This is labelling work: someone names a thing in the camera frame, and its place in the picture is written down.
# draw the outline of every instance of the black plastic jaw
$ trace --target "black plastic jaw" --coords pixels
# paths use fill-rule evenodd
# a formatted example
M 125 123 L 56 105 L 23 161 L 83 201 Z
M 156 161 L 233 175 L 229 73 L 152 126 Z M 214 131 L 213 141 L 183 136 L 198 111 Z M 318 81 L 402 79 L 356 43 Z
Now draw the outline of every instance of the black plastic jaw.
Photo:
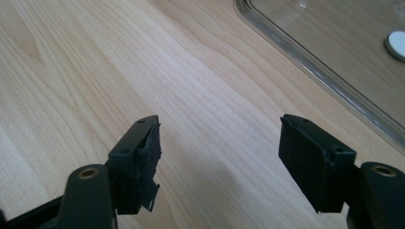
M 356 152 L 311 121 L 285 114 L 279 157 L 316 212 L 339 213 Z
M 153 180 L 161 155 L 159 127 L 156 115 L 137 121 L 108 155 L 119 215 L 137 214 L 141 206 L 153 209 L 160 187 Z

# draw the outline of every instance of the black mounting arm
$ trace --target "black mounting arm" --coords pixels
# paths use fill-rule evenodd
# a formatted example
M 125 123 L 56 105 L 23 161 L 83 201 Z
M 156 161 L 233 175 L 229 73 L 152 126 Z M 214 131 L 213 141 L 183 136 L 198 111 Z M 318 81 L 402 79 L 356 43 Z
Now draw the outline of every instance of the black mounting arm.
M 119 215 L 135 215 L 141 206 L 152 211 L 159 185 L 153 176 L 160 159 L 156 115 L 137 121 L 109 154 L 105 165 L 83 166 L 68 178 L 65 194 L 0 228 L 117 228 Z
M 354 165 L 356 152 L 311 121 L 285 114 L 279 157 L 316 212 L 347 216 L 351 229 L 405 228 L 405 176 L 389 165 Z

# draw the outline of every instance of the wood grain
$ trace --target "wood grain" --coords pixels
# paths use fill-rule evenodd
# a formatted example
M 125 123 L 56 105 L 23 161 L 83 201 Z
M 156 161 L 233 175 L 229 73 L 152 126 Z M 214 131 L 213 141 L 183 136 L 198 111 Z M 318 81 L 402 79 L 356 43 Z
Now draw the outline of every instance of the wood grain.
M 231 0 L 1 0 L 0 206 L 16 217 L 104 163 L 160 116 L 152 214 L 120 228 L 345 228 L 277 157 L 284 113 L 346 142 L 356 163 L 405 158 L 255 33 Z

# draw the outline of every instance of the white round object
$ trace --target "white round object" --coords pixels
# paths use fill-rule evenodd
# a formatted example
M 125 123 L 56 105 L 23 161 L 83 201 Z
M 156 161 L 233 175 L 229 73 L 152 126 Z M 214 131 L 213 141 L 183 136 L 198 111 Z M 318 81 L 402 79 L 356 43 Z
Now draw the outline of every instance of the white round object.
M 405 31 L 394 31 L 386 40 L 387 49 L 394 57 L 405 61 Z

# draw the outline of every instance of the glass tray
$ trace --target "glass tray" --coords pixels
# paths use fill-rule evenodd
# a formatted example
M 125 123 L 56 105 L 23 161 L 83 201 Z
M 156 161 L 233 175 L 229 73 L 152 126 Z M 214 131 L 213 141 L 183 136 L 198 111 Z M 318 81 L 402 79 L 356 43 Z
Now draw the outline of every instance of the glass tray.
M 404 0 L 237 0 L 244 18 L 405 155 L 405 63 L 384 40 Z

